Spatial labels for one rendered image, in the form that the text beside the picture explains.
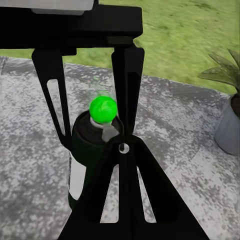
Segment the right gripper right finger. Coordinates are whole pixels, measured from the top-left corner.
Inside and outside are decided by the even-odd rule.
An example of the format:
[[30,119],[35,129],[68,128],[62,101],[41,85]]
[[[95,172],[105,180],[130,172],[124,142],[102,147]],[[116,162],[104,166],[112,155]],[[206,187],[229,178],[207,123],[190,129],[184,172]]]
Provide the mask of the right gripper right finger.
[[[125,139],[133,240],[211,240],[146,143],[130,133]],[[137,167],[156,223],[145,220]]]

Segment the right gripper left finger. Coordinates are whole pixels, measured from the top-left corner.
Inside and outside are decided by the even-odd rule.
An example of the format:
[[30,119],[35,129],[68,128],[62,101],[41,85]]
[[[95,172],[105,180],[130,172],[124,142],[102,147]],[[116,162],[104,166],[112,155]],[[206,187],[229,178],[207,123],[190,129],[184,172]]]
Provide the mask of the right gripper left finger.
[[[126,135],[111,138],[58,240],[133,240]],[[119,164],[118,221],[100,223],[114,167]]]

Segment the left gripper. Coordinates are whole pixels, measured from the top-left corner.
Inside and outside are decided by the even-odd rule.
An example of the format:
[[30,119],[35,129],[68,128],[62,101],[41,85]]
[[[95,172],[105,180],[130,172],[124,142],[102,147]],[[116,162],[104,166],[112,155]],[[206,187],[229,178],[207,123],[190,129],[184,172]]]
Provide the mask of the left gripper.
[[[126,134],[133,134],[145,50],[133,39],[143,33],[142,8],[99,5],[83,15],[38,14],[31,8],[0,6],[0,49],[35,49],[32,53],[58,137],[73,152],[62,56],[77,55],[77,48],[114,48],[111,54],[118,117]],[[58,80],[65,135],[47,87]]]

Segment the insectifuge atomizer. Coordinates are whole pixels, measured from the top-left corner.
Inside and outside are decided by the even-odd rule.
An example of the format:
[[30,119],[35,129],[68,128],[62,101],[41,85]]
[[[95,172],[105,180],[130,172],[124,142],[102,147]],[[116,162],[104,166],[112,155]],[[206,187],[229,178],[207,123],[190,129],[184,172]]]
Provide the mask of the insectifuge atomizer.
[[73,210],[108,141],[125,133],[118,106],[109,96],[96,97],[75,120],[69,151],[68,203]]

